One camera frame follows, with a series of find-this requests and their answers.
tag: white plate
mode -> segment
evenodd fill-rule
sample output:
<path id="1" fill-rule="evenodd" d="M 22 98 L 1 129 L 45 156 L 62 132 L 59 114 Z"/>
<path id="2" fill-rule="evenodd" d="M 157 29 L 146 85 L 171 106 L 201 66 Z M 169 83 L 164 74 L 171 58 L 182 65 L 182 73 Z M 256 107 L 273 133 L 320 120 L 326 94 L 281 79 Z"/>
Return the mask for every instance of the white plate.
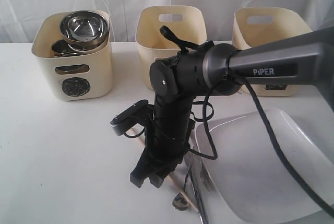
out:
<path id="1" fill-rule="evenodd" d="M 287 159 L 320 197 L 333 204 L 334 165 L 285 112 L 265 112 Z M 240 219 L 284 223 L 320 210 L 281 164 L 258 112 L 209 122 L 209 129 L 218 159 L 203 159 L 204 163 Z M 201 152 L 212 153 L 203 124 L 196 129 L 196 140 Z"/>

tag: white tabletop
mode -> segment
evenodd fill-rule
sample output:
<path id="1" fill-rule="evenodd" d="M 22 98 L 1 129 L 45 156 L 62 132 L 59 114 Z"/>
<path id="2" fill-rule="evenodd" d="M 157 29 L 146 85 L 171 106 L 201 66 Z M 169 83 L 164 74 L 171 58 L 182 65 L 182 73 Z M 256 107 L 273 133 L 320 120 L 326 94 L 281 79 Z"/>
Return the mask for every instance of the white tabletop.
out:
<path id="1" fill-rule="evenodd" d="M 129 181 L 142 147 L 117 137 L 109 122 L 138 100 L 153 103 L 135 43 L 112 43 L 111 92 L 72 102 L 52 95 L 31 46 L 0 44 L 0 223 L 200 223 L 194 211 L 173 209 L 168 180 L 160 189 Z M 334 162 L 334 113 L 314 87 L 260 100 L 286 111 Z M 210 101 L 215 119 L 256 110 L 244 93 Z M 199 106 L 193 111 L 200 115 Z M 243 223 L 226 204 L 216 207 L 228 214 L 211 223 Z M 316 221 L 332 223 L 324 212 L 291 223 Z"/>

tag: storage bin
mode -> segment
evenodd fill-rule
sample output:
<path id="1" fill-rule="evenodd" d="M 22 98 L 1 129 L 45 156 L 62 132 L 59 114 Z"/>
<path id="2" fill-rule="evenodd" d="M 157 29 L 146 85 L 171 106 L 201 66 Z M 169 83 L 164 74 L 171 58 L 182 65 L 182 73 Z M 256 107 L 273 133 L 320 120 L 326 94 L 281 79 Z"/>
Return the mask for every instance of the storage bin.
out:
<path id="1" fill-rule="evenodd" d="M 107 13 L 95 10 L 110 23 Z M 61 100 L 79 100 L 100 97 L 108 93 L 113 84 L 112 54 L 109 36 L 97 52 L 70 57 L 54 57 L 52 44 L 62 39 L 59 23 L 69 12 L 51 15 L 40 27 L 32 45 L 32 53 L 43 71 L 54 95 Z M 61 74 L 56 67 L 87 65 L 82 73 Z"/>
<path id="2" fill-rule="evenodd" d="M 181 21 L 161 21 L 160 15 L 175 18 L 181 15 Z M 175 35 L 186 41 L 202 44 L 207 40 L 204 18 L 201 11 L 191 6 L 152 6 L 144 9 L 139 18 L 136 43 L 141 64 L 142 79 L 152 89 L 149 70 L 151 64 L 159 59 L 176 55 L 180 50 L 176 44 L 165 39 L 159 29 L 169 27 Z"/>
<path id="3" fill-rule="evenodd" d="M 309 33 L 312 30 L 294 11 L 279 7 L 248 7 L 235 12 L 232 44 L 238 49 Z M 259 96 L 290 96 L 298 86 L 252 85 Z"/>

